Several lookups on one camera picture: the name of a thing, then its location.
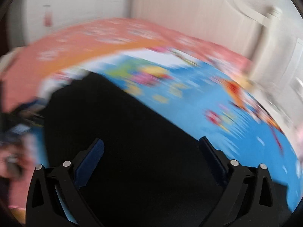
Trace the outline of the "black pants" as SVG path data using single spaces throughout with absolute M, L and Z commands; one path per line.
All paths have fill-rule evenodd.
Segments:
M 44 111 L 49 163 L 96 140 L 104 153 L 79 195 L 97 226 L 201 226 L 223 193 L 193 138 L 106 78 L 89 73 L 54 91 Z M 279 225 L 291 212 L 273 182 Z

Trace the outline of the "cartoon blue bed sheet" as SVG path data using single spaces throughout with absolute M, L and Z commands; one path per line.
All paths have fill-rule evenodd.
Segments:
M 302 199 L 302 169 L 282 118 L 265 100 L 231 78 L 229 62 L 204 62 L 176 49 L 122 51 L 64 67 L 42 80 L 38 96 L 51 94 L 89 72 L 103 75 L 194 138 L 206 136 L 243 165 L 267 165 L 287 188 L 295 210 Z

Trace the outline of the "pink floral bedspread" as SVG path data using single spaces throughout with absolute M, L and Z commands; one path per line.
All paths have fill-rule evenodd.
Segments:
M 49 102 L 38 96 L 42 80 L 47 76 L 89 59 L 142 49 L 158 52 L 176 49 L 207 63 L 211 58 L 227 61 L 232 66 L 231 78 L 238 85 L 250 64 L 246 57 L 222 45 L 158 24 L 140 19 L 102 19 L 59 30 L 19 49 L 3 76 L 4 109 L 13 117 L 28 118 Z M 20 177 L 9 172 L 7 166 L 1 166 L 1 200 L 12 211 L 25 210 L 29 177 L 38 161 L 37 150 L 41 148 L 47 152 L 45 132 L 42 140 L 39 144 L 36 131 L 22 136 L 21 154 L 17 156 Z

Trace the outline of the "white wooden headboard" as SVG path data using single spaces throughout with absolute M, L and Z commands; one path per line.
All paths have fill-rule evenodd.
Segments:
M 274 51 L 282 10 L 265 14 L 243 0 L 131 0 L 131 17 L 222 45 L 254 63 Z

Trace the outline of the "white wardrobe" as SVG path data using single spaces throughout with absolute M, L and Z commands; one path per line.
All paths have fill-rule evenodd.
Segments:
M 128 17 L 130 0 L 13 0 L 6 13 L 9 48 L 93 19 Z

